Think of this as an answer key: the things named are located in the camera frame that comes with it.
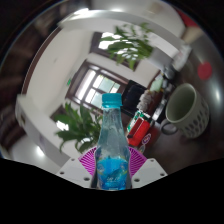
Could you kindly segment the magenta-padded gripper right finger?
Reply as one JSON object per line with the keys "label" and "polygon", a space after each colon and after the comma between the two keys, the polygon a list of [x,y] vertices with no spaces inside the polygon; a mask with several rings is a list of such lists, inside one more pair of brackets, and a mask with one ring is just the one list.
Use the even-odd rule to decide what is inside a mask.
{"label": "magenta-padded gripper right finger", "polygon": [[133,188],[140,188],[167,175],[155,158],[147,159],[136,149],[129,148],[129,174]]}

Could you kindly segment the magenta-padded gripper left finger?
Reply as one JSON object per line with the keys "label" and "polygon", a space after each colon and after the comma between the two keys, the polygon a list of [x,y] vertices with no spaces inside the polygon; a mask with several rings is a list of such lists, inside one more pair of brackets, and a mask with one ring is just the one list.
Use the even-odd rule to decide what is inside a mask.
{"label": "magenta-padded gripper left finger", "polygon": [[78,186],[90,188],[95,172],[95,150],[93,147],[78,158],[70,158],[57,172],[57,176]]}

